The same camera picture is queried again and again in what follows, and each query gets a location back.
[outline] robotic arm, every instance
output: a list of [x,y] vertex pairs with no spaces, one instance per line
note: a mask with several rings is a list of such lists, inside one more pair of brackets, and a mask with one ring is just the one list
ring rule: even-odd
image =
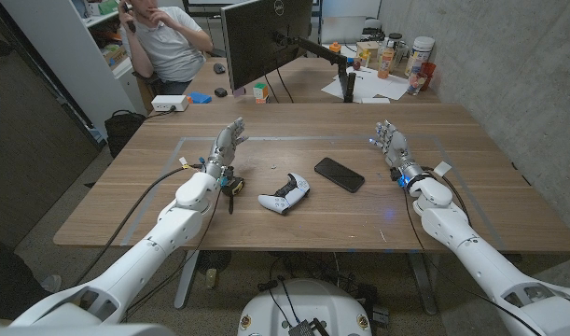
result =
[[99,277],[50,295],[32,306],[11,327],[98,326],[120,322],[133,298],[164,260],[196,236],[202,217],[212,209],[209,198],[220,191],[220,177],[245,137],[242,118],[222,130],[203,172],[193,175],[158,216],[156,226]]
[[517,316],[498,309],[512,335],[570,335],[570,288],[538,281],[519,271],[470,226],[466,214],[452,202],[452,193],[415,162],[405,136],[385,121],[376,126],[378,140],[391,176],[417,198],[413,209],[424,230],[447,246],[488,298]]

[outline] white game controller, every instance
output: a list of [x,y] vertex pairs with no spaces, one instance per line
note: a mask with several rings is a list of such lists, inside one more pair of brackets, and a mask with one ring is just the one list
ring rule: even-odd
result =
[[257,200],[265,208],[286,215],[300,199],[307,197],[310,192],[310,184],[305,178],[295,174],[288,174],[288,183],[276,190],[273,195],[259,195]]

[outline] bottle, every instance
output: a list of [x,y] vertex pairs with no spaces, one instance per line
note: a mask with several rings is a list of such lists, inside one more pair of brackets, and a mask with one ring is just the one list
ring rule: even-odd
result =
[[399,50],[398,50],[401,38],[403,38],[403,34],[401,34],[401,33],[390,33],[388,35],[389,40],[395,41],[395,58],[393,59],[392,63],[390,64],[390,72],[395,71],[395,67],[398,64],[398,62],[396,61],[396,58],[398,57],[397,55],[402,55],[402,53],[399,52]]
[[388,45],[388,37],[385,37],[383,41],[378,42],[378,64],[382,62],[382,54]]
[[380,62],[380,69],[378,69],[378,78],[388,78],[390,73],[390,64],[395,56],[395,41],[388,40],[388,47],[382,53],[382,61]]
[[413,41],[413,49],[409,59],[407,60],[407,67],[405,68],[405,76],[409,76],[411,72],[419,72],[422,68],[422,63],[427,62],[430,58],[430,53],[434,47],[434,38],[419,36]]

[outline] black smartphone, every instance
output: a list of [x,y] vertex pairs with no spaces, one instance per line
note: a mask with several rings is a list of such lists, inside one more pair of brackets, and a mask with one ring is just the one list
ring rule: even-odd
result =
[[[127,4],[123,3],[123,11],[125,13],[129,14],[129,8],[127,7]],[[129,26],[129,30],[132,31],[132,33],[135,33],[135,23],[133,23],[133,21],[129,21],[127,22],[127,25]]]
[[356,192],[366,181],[362,175],[330,158],[323,158],[313,169],[349,192]]

